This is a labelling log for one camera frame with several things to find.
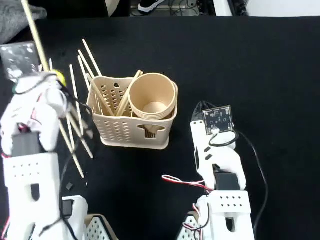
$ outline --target beige utensil holder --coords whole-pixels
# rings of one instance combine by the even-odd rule
[[[113,112],[117,110],[132,80],[132,77],[112,78],[106,76],[97,76],[93,79]],[[175,83],[174,86],[178,103],[178,87]],[[131,117],[133,112],[130,104],[125,109],[123,116],[110,116],[92,87],[86,104],[92,109],[93,121],[104,145],[162,150],[169,144],[169,133],[177,116],[177,104],[170,118],[155,121]],[[151,133],[145,129],[145,125],[160,126],[161,129],[156,133]]]

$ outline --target yellow ball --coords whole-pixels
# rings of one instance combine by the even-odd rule
[[[58,70],[54,69],[52,71],[56,73],[56,76],[58,77],[59,81],[66,87],[67,82],[66,82],[65,76],[61,72],[59,72]]]

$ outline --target stack of paper cups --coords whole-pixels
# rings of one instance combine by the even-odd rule
[[[138,77],[129,89],[133,112],[142,119],[157,121],[170,117],[177,104],[175,84],[165,75],[147,73]],[[157,132],[156,127],[147,127]]]

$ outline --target robotic arm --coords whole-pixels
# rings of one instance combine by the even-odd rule
[[[233,142],[237,136],[231,108],[208,111],[208,117],[202,110],[196,112],[190,126],[197,172],[213,191],[197,200],[177,240],[254,240],[246,177]]]
[[[31,235],[33,240],[73,239],[60,220],[60,171],[54,152],[60,119],[69,111],[67,98],[54,72],[21,77],[14,93],[0,121],[10,208],[7,239],[29,240]],[[37,200],[32,197],[34,185],[39,188]],[[86,200],[66,197],[63,206],[76,238],[82,239],[88,213]],[[49,225],[52,227],[40,234]]]

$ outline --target black tablecloth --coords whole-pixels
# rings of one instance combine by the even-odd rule
[[[72,163],[64,195],[82,195],[89,213],[106,216],[121,240],[174,239],[192,203],[203,194],[192,186],[163,182],[162,174],[195,181],[190,130],[198,101],[231,105],[235,126],[255,144],[269,183],[269,201],[257,239],[316,239],[320,220],[318,189],[320,101],[320,18],[119,18],[40,21],[48,58],[69,77],[75,68],[79,98],[87,89],[77,60],[85,38],[109,77],[163,73],[179,87],[178,116],[165,150],[107,147],[89,140],[95,159]],[[0,109],[12,85],[1,80]],[[60,139],[61,164],[69,156]],[[252,217],[264,198],[264,184],[252,149],[237,141],[250,196]],[[8,195],[0,186],[1,223]]]

